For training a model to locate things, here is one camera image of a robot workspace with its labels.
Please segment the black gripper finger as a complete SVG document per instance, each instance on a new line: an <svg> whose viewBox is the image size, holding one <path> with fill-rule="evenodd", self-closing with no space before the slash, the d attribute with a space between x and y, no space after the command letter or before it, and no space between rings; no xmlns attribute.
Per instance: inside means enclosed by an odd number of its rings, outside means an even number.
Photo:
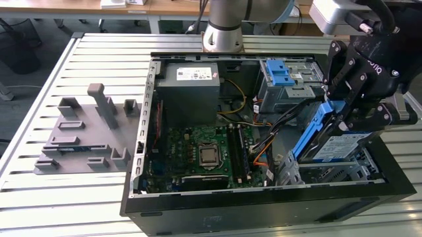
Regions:
<svg viewBox="0 0 422 237"><path fill-rule="evenodd" d="M375 106L370 116L349 117L345 125L349 131L381 131L399 126L399 115L393 104L382 102Z"/></svg>
<svg viewBox="0 0 422 237"><path fill-rule="evenodd" d="M341 40L330 43L327 70L323 77L327 86L326 97L343 116L365 116L369 73L363 57Z"/></svg>

